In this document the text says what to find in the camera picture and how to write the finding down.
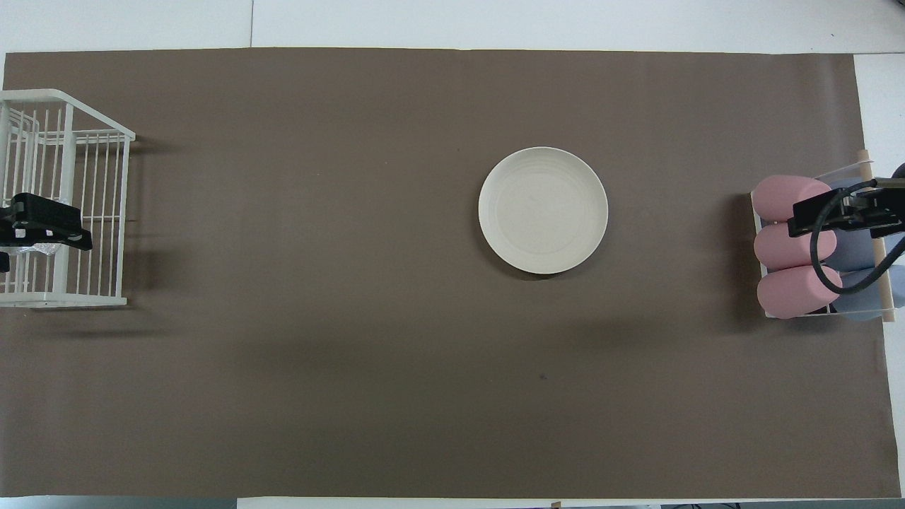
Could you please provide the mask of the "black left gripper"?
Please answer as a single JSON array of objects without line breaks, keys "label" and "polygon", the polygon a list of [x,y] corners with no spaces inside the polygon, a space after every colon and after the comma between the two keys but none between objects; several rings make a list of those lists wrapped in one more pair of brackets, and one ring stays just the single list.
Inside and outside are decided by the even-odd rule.
[{"label": "black left gripper", "polygon": [[[1,247],[32,247],[38,244],[68,245],[81,251],[93,249],[93,236],[82,226],[77,207],[19,193],[1,209]],[[1,273],[10,269],[10,255],[1,251]]]}]

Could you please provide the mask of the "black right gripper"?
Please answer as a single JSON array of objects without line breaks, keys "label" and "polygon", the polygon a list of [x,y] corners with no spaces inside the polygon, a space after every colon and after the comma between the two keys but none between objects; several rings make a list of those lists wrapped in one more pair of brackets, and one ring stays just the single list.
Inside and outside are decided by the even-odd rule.
[{"label": "black right gripper", "polygon": [[792,238],[836,229],[869,230],[871,238],[902,234],[904,188],[858,189],[850,198],[843,188],[831,188],[795,203],[793,215],[788,219],[788,232]]}]

